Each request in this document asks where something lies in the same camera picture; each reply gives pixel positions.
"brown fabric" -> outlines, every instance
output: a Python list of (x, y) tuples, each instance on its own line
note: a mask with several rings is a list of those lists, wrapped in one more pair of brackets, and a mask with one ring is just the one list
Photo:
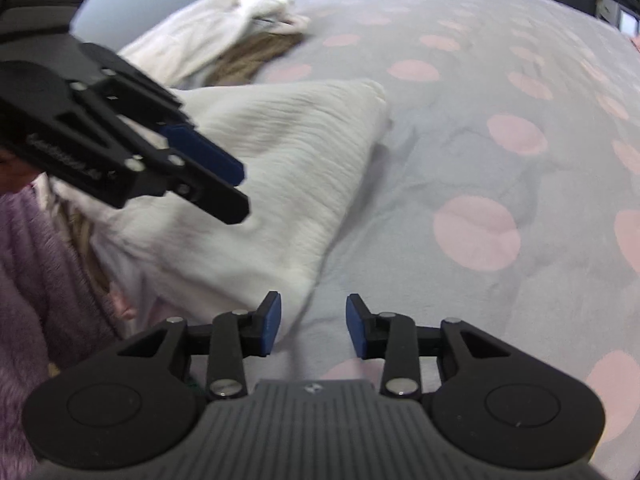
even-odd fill
[(91, 247), (91, 236), (94, 232), (93, 223), (71, 202), (56, 195), (51, 189), (48, 177), (46, 186), (48, 193), (45, 209), (49, 211), (56, 230), (78, 254), (80, 264), (94, 293), (99, 298), (107, 296), (110, 293), (111, 280), (104, 272), (94, 249)]
[(207, 79), (207, 86), (248, 85), (268, 61), (286, 54), (304, 39), (303, 34), (259, 32), (227, 50)]

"logo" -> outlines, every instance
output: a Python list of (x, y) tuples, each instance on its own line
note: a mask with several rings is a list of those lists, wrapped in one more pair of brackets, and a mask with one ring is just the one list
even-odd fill
[(322, 390), (324, 390), (324, 388), (321, 384), (318, 383), (311, 383), (305, 386), (305, 391), (311, 395), (317, 395), (322, 392)]
[(38, 134), (29, 134), (26, 142), (28, 145), (33, 146), (78, 173), (82, 173), (94, 180), (100, 180), (102, 178), (101, 171), (95, 170), (94, 168), (87, 168), (84, 162), (64, 152), (59, 146), (41, 139)]

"crumpled white cloth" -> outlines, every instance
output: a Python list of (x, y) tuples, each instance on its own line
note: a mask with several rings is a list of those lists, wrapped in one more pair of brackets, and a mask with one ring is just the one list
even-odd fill
[(120, 51), (162, 85), (173, 87), (236, 44), (254, 20), (273, 34), (304, 32), (309, 19), (291, 12), (292, 0), (197, 0)]
[[(137, 283), (144, 280), (188, 319), (206, 323), (220, 312), (253, 309), (277, 290), (283, 334), (308, 298), (386, 129), (383, 89), (357, 80), (175, 93), (198, 130), (244, 162), (240, 189), (252, 206), (244, 223), (224, 225), (173, 193), (115, 210), (62, 182), (55, 191), (95, 222), (100, 238), (138, 262)], [(132, 266), (118, 266), (110, 271), (124, 282)]]

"polka dot bedding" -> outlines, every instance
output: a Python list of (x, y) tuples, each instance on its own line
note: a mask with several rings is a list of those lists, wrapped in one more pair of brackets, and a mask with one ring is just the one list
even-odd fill
[[(270, 367), (379, 379), (344, 302), (455, 316), (586, 381), (593, 463), (640, 468), (640, 56), (549, 0), (296, 0), (309, 38), (258, 82), (372, 78), (392, 109), (295, 337)], [(438, 386), (425, 360), (426, 389)]]

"purple fuzzy blanket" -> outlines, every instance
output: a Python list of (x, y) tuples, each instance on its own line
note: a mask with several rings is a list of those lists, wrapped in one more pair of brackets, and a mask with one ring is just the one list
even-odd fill
[(33, 190), (0, 196), (0, 480), (36, 463), (20, 411), (49, 363), (64, 369), (113, 342), (111, 316)]

